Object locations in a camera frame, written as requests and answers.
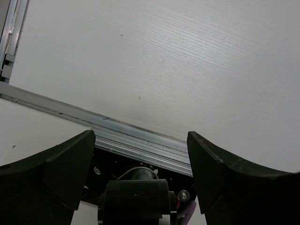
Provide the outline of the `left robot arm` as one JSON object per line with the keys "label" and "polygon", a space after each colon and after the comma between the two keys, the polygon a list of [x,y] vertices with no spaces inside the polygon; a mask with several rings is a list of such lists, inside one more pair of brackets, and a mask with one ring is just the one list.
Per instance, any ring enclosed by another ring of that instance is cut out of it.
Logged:
{"label": "left robot arm", "polygon": [[[68,225],[79,208],[92,161],[95,134],[73,138],[0,168],[3,225]],[[187,150],[201,213],[209,225],[297,225],[300,175],[255,164],[196,132]],[[109,181],[98,202],[100,225],[186,223],[195,209],[180,209],[166,180]]]}

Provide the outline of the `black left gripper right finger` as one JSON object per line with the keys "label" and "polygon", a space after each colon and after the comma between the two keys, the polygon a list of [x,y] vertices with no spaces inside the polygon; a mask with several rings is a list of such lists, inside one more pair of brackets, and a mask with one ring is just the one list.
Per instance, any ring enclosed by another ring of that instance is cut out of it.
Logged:
{"label": "black left gripper right finger", "polygon": [[300,175],[232,154],[194,131],[187,149],[200,212],[209,225],[297,225]]}

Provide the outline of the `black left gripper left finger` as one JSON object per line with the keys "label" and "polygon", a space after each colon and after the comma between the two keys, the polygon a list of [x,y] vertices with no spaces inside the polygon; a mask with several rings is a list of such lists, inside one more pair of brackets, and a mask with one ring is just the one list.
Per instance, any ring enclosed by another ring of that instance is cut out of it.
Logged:
{"label": "black left gripper left finger", "polygon": [[2,225],[69,225],[79,208],[95,134],[73,138],[0,168]]}

